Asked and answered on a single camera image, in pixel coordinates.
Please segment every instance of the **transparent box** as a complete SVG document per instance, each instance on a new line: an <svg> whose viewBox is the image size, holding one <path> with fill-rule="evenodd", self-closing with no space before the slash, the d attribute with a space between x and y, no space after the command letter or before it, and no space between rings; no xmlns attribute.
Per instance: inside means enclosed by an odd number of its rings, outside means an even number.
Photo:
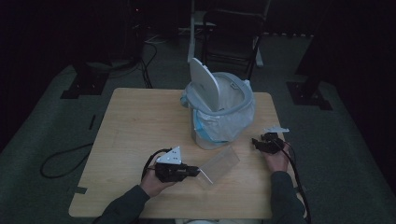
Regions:
<svg viewBox="0 0 396 224"><path fill-rule="evenodd" d="M200 167L201 172L195 179L204 189L208 189L227 174L238 162L239 158L233 148L227 146Z"/></svg>

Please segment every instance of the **dark background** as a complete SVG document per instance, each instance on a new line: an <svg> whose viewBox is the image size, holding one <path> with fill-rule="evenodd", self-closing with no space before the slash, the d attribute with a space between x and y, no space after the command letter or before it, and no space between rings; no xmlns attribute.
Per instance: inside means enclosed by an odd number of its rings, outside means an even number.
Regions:
<svg viewBox="0 0 396 224"><path fill-rule="evenodd" d="M131 27L172 36L189 26L190 1L144 2L1 1L1 149L72 59L131 59L139 53ZM315 35L296 73L337 88L394 190L395 8L392 1L276 0L267 18L271 35Z"/></svg>

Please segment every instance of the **dark sleeve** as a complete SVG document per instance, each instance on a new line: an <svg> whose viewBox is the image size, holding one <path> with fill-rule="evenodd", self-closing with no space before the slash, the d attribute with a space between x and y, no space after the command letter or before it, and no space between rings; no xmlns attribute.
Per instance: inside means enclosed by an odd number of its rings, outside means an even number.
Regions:
<svg viewBox="0 0 396 224"><path fill-rule="evenodd" d="M304 223L305 207L297 198L291 177L286 172L271 175L271 209L276 224Z"/></svg>
<svg viewBox="0 0 396 224"><path fill-rule="evenodd" d="M136 185L111 202L103 214L93 223L131 223L139 217L148 200L147 193Z"/></svg>

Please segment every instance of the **person's hand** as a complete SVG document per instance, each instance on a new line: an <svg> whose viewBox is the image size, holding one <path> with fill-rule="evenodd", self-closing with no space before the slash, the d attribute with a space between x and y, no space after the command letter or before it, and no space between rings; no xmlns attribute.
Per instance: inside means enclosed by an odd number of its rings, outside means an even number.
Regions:
<svg viewBox="0 0 396 224"><path fill-rule="evenodd" d="M285 144L283 150L289 155L289 144ZM271 171L271 174L276 171L288 171L289 159L282 151L278 151L275 154L270 154L266 152L262 152L265 160L267 161L268 168Z"/></svg>
<svg viewBox="0 0 396 224"><path fill-rule="evenodd" d="M176 182L161 182L161 180L159 180L155 175L155 171L152 170L153 167L151 166L149 168L151 169L148 169L146 175L143 177L142 182L140 183L140 188L142 188L150 198L159 195L164 189L176 184Z"/></svg>

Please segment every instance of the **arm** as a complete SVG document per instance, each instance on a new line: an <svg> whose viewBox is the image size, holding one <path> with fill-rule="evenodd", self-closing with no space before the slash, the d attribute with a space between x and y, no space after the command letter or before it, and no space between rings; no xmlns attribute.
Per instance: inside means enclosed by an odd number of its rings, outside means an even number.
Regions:
<svg viewBox="0 0 396 224"><path fill-rule="evenodd" d="M289 145L283 148L289 154ZM273 222L281 223L304 223L304 205L298 200L294 191L291 177L287 173L289 159L282 152L276 154L262 153L267 161L271 174L271 209L273 212Z"/></svg>
<svg viewBox="0 0 396 224"><path fill-rule="evenodd" d="M103 214L93 223L131 223L136 220L145 207L145 203L160 194L175 182L163 183L153 170L148 170L140 185L134 186L124 195L111 202Z"/></svg>

